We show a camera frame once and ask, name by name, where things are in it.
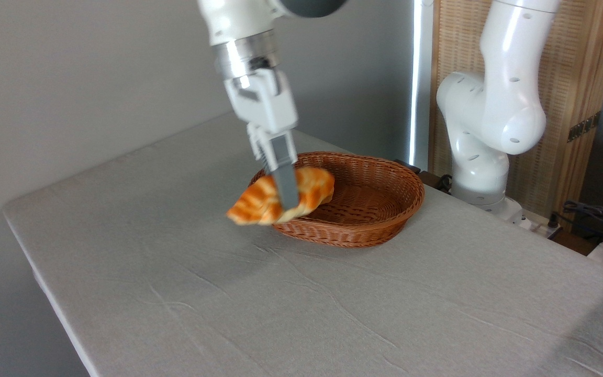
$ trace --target light strip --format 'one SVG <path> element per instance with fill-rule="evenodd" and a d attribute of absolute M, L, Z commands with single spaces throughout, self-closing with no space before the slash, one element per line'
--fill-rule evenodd
<path fill-rule="evenodd" d="M 409 139 L 409 164 L 414 165 L 416 156 L 416 116 L 418 110 L 418 91 L 420 83 L 420 50 L 422 43 L 422 3 L 424 0 L 414 0 L 412 7 L 412 23 L 414 24 L 414 35 L 412 36 L 412 85 L 411 85 L 411 130 Z"/>

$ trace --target gray gripper finger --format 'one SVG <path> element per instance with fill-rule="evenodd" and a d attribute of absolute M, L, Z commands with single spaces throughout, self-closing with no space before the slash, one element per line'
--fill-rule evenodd
<path fill-rule="evenodd" d="M 281 200 L 283 210 L 297 207 L 299 205 L 299 191 L 297 190 L 297 179 L 295 169 L 291 164 L 279 165 L 278 169 L 271 174 L 276 181 L 278 197 Z"/>

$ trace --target wooden panel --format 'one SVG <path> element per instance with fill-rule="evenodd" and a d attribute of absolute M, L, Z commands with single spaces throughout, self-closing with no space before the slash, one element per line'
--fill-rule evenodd
<path fill-rule="evenodd" d="M 593 24 L 593 30 L 588 35 L 586 42 L 586 53 L 584 66 L 579 73 L 579 92 L 572 107 L 572 124 L 578 124 L 601 109 L 603 103 L 603 2 L 594 3 L 594 9 L 589 14 L 589 24 Z M 563 155 L 560 172 L 559 185 L 555 195 L 551 195 L 554 203 L 553 210 L 562 210 L 562 204 L 566 200 L 578 200 L 585 178 L 586 167 L 590 150 L 593 147 L 595 130 L 567 143 L 565 139 L 560 140 Z"/>
<path fill-rule="evenodd" d="M 439 0 L 435 26 L 436 89 L 454 71 L 483 71 L 479 38 L 490 0 Z M 507 195 L 548 217 L 567 198 L 578 198 L 594 131 L 567 145 L 570 127 L 595 114 L 603 100 L 603 1 L 564 0 L 539 66 L 539 95 L 548 124 L 529 152 L 510 157 Z M 452 157 L 436 103 L 431 116 L 430 167 L 450 174 Z"/>

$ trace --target woven panel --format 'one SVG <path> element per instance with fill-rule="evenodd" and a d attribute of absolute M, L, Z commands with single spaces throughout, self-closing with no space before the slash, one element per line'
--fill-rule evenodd
<path fill-rule="evenodd" d="M 490 0 L 440 0 L 438 7 L 438 59 L 433 88 L 454 71 L 483 72 L 479 39 L 490 9 Z M 546 112 L 546 131 L 536 147 L 517 157 L 510 157 L 507 195 L 532 212 L 550 212 L 559 173 L 560 140 L 569 130 L 569 104 L 576 95 L 576 65 L 579 40 L 584 35 L 587 2 L 566 0 L 560 5 L 539 66 L 539 95 Z M 436 109 L 432 124 L 432 172 L 452 172 L 452 157 L 443 116 Z"/>

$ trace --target basket rim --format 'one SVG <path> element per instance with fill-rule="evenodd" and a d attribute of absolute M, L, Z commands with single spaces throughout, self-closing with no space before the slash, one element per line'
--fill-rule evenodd
<path fill-rule="evenodd" d="M 359 159 L 359 160 L 365 160 L 365 159 L 373 160 L 374 162 L 377 162 L 379 164 L 385 164 L 385 165 L 388 165 L 388 167 L 393 167 L 394 169 L 397 169 L 400 172 L 402 172 L 404 175 L 409 176 L 412 179 L 412 181 L 415 182 L 415 184 L 421 186 L 422 194 L 420 195 L 420 198 L 416 202 L 409 205 L 409 207 L 405 208 L 405 210 L 402 210 L 402 212 L 400 212 L 398 215 L 396 215 L 394 217 L 390 217 L 389 219 L 379 220 L 379 221 L 372 222 L 369 224 L 338 224 L 338 223 L 334 223 L 334 222 L 327 221 L 327 220 L 308 219 L 308 215 L 304 216 L 304 217 L 299 217 L 297 219 L 292 219 L 292 220 L 288 221 L 287 224 L 292 223 L 292 224 L 299 224 L 301 226 L 307 225 L 307 226 L 315 226 L 315 227 L 318 227 L 318 225 L 320 225 L 321 227 L 332 227 L 335 229 L 350 230 L 350 231 L 371 231 L 371 230 L 375 230 L 375 229 L 383 229 L 385 227 L 389 227 L 394 224 L 399 224 L 402 221 L 408 220 L 411 216 L 414 215 L 414 213 L 416 213 L 419 210 L 419 208 L 421 207 L 421 205 L 425 199 L 425 185 L 423 184 L 420 177 L 417 174 L 415 174 L 412 170 L 408 169 L 407 167 L 404 167 L 403 165 L 398 164 L 397 162 L 387 160 L 385 158 L 380 158 L 380 157 L 361 156 L 361 155 L 358 155 L 355 153 L 346 153 L 346 152 L 317 151 L 317 152 L 299 153 L 298 155 L 300 157 L 318 156 L 318 155 L 320 155 L 320 156 L 333 155 L 333 156 L 337 156 L 337 157 L 347 157 L 347 158 L 354 158 L 354 159 Z"/>

